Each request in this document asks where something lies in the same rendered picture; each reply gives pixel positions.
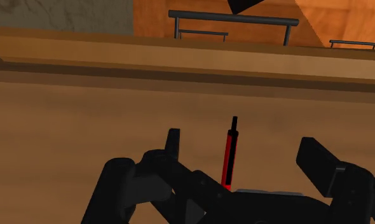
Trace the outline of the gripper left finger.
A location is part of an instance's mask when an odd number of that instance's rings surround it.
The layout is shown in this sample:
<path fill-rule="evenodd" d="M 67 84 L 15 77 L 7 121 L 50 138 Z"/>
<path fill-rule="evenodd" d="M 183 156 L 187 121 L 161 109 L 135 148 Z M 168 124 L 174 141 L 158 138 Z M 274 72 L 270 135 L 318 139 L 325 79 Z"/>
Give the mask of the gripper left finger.
<path fill-rule="evenodd" d="M 227 213 L 231 192 L 179 161 L 180 130 L 170 129 L 164 149 L 108 160 L 81 224 L 129 224 L 138 204 L 149 202 L 168 224 L 206 224 Z"/>

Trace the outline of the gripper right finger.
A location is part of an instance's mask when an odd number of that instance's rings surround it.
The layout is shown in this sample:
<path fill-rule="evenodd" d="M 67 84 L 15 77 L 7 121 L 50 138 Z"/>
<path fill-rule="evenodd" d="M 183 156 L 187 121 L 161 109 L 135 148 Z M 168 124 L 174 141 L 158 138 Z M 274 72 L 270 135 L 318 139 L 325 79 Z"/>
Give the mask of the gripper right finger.
<path fill-rule="evenodd" d="M 339 160 L 313 137 L 303 137 L 296 164 L 320 194 L 331 198 L 324 224 L 375 221 L 375 177 L 358 165 Z"/>

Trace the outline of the red and black pen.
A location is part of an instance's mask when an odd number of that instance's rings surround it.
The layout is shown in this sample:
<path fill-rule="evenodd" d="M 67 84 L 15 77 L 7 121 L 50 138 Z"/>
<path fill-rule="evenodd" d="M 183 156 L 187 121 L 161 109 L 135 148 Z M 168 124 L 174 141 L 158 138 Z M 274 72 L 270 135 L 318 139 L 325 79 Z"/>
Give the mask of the red and black pen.
<path fill-rule="evenodd" d="M 237 131 L 238 117 L 234 116 L 231 123 L 231 128 L 228 130 L 226 148 L 224 153 L 224 163 L 222 168 L 221 185 L 227 190 L 231 190 L 231 182 L 233 178 L 233 169 L 236 154 L 236 145 L 238 142 Z"/>

